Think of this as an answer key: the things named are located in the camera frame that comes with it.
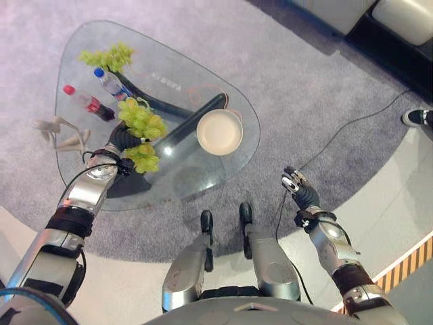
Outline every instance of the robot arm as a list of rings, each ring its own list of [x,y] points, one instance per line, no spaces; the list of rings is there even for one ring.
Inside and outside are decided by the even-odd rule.
[[[319,196],[304,175],[291,167],[284,171],[282,185],[300,208],[295,223],[309,234],[320,264],[338,287],[349,315],[366,324],[407,324],[364,270],[336,216],[320,208]]]
[[[127,175],[133,168],[131,160],[120,158],[121,152],[141,142],[129,135],[123,124],[113,130],[109,142],[94,152],[86,169],[65,189],[54,215],[34,239],[7,288],[30,287],[65,306],[71,304],[84,280],[85,268],[77,258],[91,234],[93,220],[117,174]],[[7,296],[6,308],[11,308],[16,298]],[[16,301],[12,305],[22,307],[22,300]]]

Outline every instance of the plastic bottle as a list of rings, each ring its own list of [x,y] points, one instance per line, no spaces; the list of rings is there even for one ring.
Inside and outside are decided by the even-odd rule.
[[[98,115],[104,121],[109,121],[114,118],[114,111],[111,108],[102,105],[99,100],[89,93],[76,90],[71,85],[63,87],[63,91],[70,96],[70,99],[74,104],[84,108],[87,112]]]
[[[125,100],[132,96],[131,92],[122,85],[118,77],[111,72],[106,72],[101,68],[96,68],[93,73],[101,81],[102,87],[107,92],[111,93],[118,101]]]

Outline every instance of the green grapes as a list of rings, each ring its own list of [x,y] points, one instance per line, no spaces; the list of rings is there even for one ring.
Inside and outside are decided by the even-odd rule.
[[[89,66],[99,66],[107,71],[122,72],[125,64],[131,64],[133,49],[119,42],[112,46],[109,51],[81,51],[78,58]]]
[[[118,103],[119,119],[124,120],[129,132],[135,137],[144,137],[146,139],[155,140],[159,137],[164,137],[167,134],[167,127],[162,118],[152,112],[149,104],[139,98],[143,102],[143,106],[139,105],[134,98],[127,98]],[[135,163],[135,170],[138,173],[146,171],[158,171],[159,158],[155,154],[154,148],[149,144],[141,144],[140,146],[126,149],[127,158],[130,158]]]
[[[140,144],[138,147],[126,149],[126,156],[135,163],[136,172],[142,174],[146,171],[158,171],[159,158],[155,155],[154,148],[149,144]]]

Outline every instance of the robot leg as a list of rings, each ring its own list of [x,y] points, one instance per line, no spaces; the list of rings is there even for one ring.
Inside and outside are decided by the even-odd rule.
[[[251,208],[241,204],[240,220],[244,229],[244,249],[254,263],[260,291],[280,299],[300,300],[298,277],[292,262],[274,238],[270,229],[252,223]]]
[[[198,300],[202,293],[204,270],[213,269],[212,213],[205,210],[201,216],[202,233],[186,246],[168,270],[162,285],[162,310],[179,308]]]

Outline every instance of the glass tabletop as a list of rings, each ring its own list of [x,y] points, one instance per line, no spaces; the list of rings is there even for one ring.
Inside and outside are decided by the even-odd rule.
[[[64,50],[58,78],[55,115],[80,130],[91,130],[87,150],[103,148],[106,144],[118,124],[118,102],[103,90],[93,75],[93,68],[78,61],[78,57],[82,50],[105,51],[119,41],[134,50],[132,64],[117,74],[119,79],[140,95],[147,96],[154,113],[165,120],[168,135],[152,143],[160,158],[160,170],[144,175],[134,173],[116,182],[108,192],[103,209],[138,209],[185,198],[222,183],[240,171],[254,155],[260,139],[257,115],[245,96],[179,52],[109,21],[86,23],[72,35]],[[90,93],[113,109],[116,118],[105,122],[85,109],[74,107],[62,90],[64,85]],[[235,110],[240,115],[243,138],[231,154],[215,156],[200,146],[196,127],[204,113],[221,108]],[[71,135],[72,131],[64,128],[56,141],[60,143]],[[57,158],[66,183],[84,169],[77,152],[58,152]]]

